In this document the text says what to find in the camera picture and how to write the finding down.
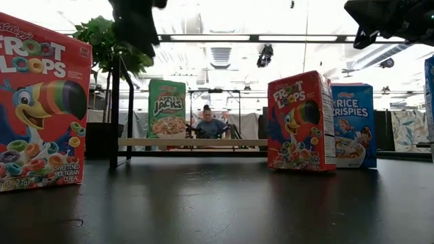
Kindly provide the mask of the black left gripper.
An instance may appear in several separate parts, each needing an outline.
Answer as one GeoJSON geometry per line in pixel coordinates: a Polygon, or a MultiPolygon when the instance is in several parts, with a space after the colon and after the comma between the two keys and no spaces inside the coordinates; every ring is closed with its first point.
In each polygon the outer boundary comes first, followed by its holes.
{"type": "MultiPolygon", "coordinates": [[[[116,24],[154,31],[153,8],[164,9],[168,0],[108,0],[113,8],[113,18],[116,24]]],[[[148,57],[155,57],[154,46],[160,44],[155,33],[128,33],[115,30],[115,38],[135,47],[148,57]]]]}

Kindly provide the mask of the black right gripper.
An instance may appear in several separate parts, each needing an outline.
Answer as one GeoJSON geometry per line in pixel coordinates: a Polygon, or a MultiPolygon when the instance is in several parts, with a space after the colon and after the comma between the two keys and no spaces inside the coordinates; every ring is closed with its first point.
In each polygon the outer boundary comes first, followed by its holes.
{"type": "Polygon", "coordinates": [[[348,0],[344,9],[359,25],[355,49],[373,44],[378,31],[370,29],[379,27],[385,39],[399,37],[406,44],[434,46],[434,0],[390,0],[386,12],[383,0],[348,0]]]}

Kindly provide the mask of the blue Rice Krispies cereal box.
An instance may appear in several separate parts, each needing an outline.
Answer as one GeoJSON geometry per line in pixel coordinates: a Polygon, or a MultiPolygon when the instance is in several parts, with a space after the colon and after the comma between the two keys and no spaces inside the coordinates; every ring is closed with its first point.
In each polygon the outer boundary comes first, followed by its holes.
{"type": "Polygon", "coordinates": [[[373,87],[365,83],[332,84],[338,168],[375,168],[373,87]]]}
{"type": "Polygon", "coordinates": [[[434,55],[425,60],[425,110],[429,133],[429,146],[434,162],[434,55]]]}

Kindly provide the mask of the red Froot Loops cereal box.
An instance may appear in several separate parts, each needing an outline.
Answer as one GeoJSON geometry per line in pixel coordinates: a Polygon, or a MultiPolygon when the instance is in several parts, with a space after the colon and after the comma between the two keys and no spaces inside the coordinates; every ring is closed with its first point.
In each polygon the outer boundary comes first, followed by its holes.
{"type": "Polygon", "coordinates": [[[83,179],[92,47],[0,12],[0,192],[83,179]]]}
{"type": "Polygon", "coordinates": [[[271,81],[267,89],[268,167],[334,171],[331,83],[316,70],[271,81]]]}

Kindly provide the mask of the green Apple Jacks cereal box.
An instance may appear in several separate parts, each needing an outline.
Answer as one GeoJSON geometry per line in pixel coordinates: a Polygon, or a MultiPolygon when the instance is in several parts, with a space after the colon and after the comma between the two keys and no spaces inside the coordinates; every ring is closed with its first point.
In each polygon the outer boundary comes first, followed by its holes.
{"type": "Polygon", "coordinates": [[[149,82],[148,138],[183,139],[186,136],[186,85],[151,79],[149,82]]]}

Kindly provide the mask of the green potted plant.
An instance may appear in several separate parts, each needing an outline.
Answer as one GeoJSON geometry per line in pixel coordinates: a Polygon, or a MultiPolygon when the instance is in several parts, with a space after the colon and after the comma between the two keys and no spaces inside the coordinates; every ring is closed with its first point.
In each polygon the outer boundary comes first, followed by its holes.
{"type": "Polygon", "coordinates": [[[93,74],[94,79],[97,79],[100,73],[107,74],[106,84],[103,86],[104,104],[100,108],[102,121],[88,123],[90,128],[87,130],[85,155],[91,159],[109,158],[113,151],[111,140],[113,136],[118,136],[120,130],[123,129],[120,124],[118,124],[117,129],[113,129],[109,122],[113,57],[116,54],[121,54],[127,70],[133,75],[143,73],[146,67],[153,65],[152,59],[135,47],[116,41],[113,27],[114,22],[112,20],[98,16],[86,23],[77,25],[75,27],[76,32],[73,34],[74,38],[92,46],[91,74],[93,74]]]}

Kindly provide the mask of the black partition panel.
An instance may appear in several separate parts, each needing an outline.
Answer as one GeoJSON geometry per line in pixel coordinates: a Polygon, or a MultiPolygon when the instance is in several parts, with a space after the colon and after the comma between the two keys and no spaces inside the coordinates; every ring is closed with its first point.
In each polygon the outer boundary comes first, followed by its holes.
{"type": "Polygon", "coordinates": [[[374,131],[377,150],[395,151],[391,112],[374,110],[374,131]]]}

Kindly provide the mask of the black horizontal rig bar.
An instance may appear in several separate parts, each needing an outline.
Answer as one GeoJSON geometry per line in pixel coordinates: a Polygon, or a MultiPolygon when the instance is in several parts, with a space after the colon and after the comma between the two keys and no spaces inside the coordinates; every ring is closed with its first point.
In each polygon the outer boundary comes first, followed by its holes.
{"type": "Polygon", "coordinates": [[[356,35],[318,34],[159,34],[160,43],[312,43],[352,44],[356,35]]]}

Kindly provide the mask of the person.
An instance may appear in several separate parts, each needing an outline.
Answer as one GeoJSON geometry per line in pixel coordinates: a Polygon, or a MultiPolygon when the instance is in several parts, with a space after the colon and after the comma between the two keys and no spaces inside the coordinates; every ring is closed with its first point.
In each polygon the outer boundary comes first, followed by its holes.
{"type": "Polygon", "coordinates": [[[211,108],[206,104],[203,106],[203,118],[195,127],[195,135],[198,139],[219,139],[223,134],[228,138],[229,125],[212,116],[211,108]]]}

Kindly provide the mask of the leaf patterned cloth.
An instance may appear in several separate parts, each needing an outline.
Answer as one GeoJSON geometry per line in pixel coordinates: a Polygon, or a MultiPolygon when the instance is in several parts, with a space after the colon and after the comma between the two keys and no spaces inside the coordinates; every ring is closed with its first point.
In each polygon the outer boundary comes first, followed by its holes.
{"type": "Polygon", "coordinates": [[[427,119],[419,110],[391,111],[396,152],[430,153],[430,148],[418,148],[419,143],[429,141],[427,119]]]}

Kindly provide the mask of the white table cloth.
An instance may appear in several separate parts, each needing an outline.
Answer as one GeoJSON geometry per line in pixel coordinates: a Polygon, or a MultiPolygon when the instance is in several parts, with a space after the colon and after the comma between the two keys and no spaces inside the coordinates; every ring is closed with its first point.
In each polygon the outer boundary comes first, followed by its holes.
{"type": "Polygon", "coordinates": [[[258,139],[258,114],[226,114],[227,122],[234,125],[243,139],[258,139]]]}

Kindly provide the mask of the wooden shelf with black frame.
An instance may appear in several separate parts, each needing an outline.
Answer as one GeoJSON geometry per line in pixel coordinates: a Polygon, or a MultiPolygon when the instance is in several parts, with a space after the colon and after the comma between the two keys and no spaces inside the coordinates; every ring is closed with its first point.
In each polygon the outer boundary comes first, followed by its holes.
{"type": "Polygon", "coordinates": [[[111,62],[112,95],[111,95],[111,130],[114,134],[109,140],[109,169],[114,170],[127,163],[132,158],[133,146],[267,146],[266,139],[146,139],[132,137],[132,122],[134,111],[134,86],[123,58],[116,54],[111,62]],[[120,138],[119,131],[119,85],[120,77],[124,76],[129,86],[127,108],[127,137],[120,138]]]}

